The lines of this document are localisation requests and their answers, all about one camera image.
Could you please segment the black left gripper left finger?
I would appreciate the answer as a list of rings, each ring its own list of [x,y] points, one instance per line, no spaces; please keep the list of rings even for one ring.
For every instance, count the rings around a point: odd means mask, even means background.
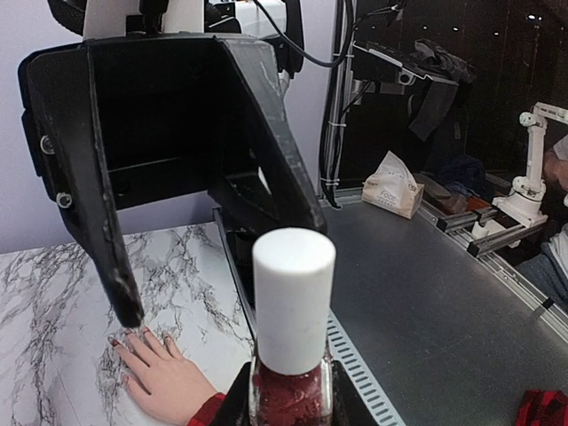
[[[225,395],[212,426],[249,426],[250,363],[245,363]]]

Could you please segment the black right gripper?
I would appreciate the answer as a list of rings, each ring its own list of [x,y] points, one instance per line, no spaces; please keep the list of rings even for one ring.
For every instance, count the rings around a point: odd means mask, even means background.
[[[270,44],[240,35],[125,36],[29,54],[22,122],[51,200],[123,327],[145,313],[116,208],[209,195],[260,236],[326,234],[288,125]]]

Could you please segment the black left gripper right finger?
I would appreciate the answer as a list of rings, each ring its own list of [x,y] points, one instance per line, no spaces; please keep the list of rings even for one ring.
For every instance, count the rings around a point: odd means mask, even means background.
[[[376,426],[377,422],[370,413],[362,397],[347,375],[342,363],[332,362],[333,377],[333,414],[332,426]]]

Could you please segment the red glitter nail polish bottle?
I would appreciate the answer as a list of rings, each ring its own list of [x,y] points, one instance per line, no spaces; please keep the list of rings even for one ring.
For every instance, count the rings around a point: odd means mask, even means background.
[[[266,367],[257,354],[251,361],[248,418],[251,425],[325,426],[334,409],[333,360],[329,350],[311,371],[281,375]]]

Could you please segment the white nail polish cap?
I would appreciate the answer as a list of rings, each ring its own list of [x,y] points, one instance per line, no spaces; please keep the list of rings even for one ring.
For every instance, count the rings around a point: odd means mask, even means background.
[[[281,375],[312,371],[326,348],[334,243],[312,230],[280,228],[258,238],[252,256],[260,360]]]

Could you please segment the red black plaid sleeve forearm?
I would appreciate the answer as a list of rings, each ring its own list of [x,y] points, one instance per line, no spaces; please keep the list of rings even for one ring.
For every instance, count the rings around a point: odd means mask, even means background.
[[[197,413],[190,419],[187,426],[210,426],[215,419],[218,410],[221,408],[225,401],[224,393],[216,393],[209,398],[197,411]]]

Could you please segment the person's bare hand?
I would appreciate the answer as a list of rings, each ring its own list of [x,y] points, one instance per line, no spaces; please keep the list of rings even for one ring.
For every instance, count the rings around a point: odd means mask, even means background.
[[[130,397],[154,419],[187,425],[201,406],[218,393],[205,374],[185,358],[170,335],[160,341],[147,327],[125,334],[126,343],[109,343],[130,370],[123,377]]]

